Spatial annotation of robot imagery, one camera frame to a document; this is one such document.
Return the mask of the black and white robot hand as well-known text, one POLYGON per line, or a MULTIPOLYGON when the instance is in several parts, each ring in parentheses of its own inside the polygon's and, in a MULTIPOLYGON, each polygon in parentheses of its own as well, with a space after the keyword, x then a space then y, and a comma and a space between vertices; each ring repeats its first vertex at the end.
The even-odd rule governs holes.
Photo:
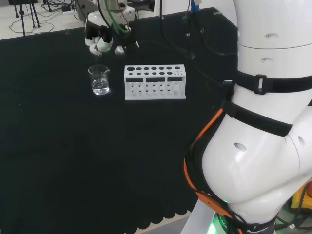
POLYGON ((114 51, 116 55, 124 55, 139 48, 135 39, 134 22, 137 16, 134 8, 128 7, 122 12, 113 12, 112 16, 122 29, 128 31, 127 34, 117 32, 110 17, 104 20, 98 10, 88 14, 84 27, 85 44, 95 56, 109 51, 114 51))

